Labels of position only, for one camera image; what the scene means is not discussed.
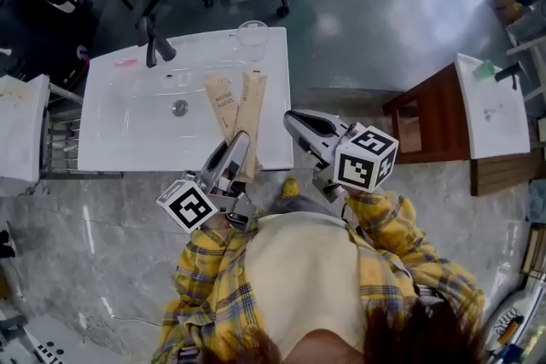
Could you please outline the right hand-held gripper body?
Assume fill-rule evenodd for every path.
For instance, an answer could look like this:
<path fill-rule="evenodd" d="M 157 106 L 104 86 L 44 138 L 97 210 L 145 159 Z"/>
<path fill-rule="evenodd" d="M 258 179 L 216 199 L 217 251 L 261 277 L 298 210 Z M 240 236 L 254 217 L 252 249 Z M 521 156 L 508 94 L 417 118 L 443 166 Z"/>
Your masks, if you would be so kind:
<path fill-rule="evenodd" d="M 374 126 L 340 125 L 335 134 L 311 146 L 317 158 L 314 187 L 329 201 L 345 188 L 374 192 L 392 173 L 398 140 Z"/>

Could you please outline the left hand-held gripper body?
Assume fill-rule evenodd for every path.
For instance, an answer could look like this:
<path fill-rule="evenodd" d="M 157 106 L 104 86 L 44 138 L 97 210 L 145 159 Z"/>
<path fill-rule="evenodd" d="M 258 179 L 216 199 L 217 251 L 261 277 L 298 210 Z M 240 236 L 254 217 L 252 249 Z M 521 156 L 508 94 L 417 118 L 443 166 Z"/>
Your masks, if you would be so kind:
<path fill-rule="evenodd" d="M 216 176 L 210 172 L 185 171 L 156 204 L 186 233 L 215 216 L 224 217 L 234 228 L 246 230 L 257 211 L 229 171 Z"/>

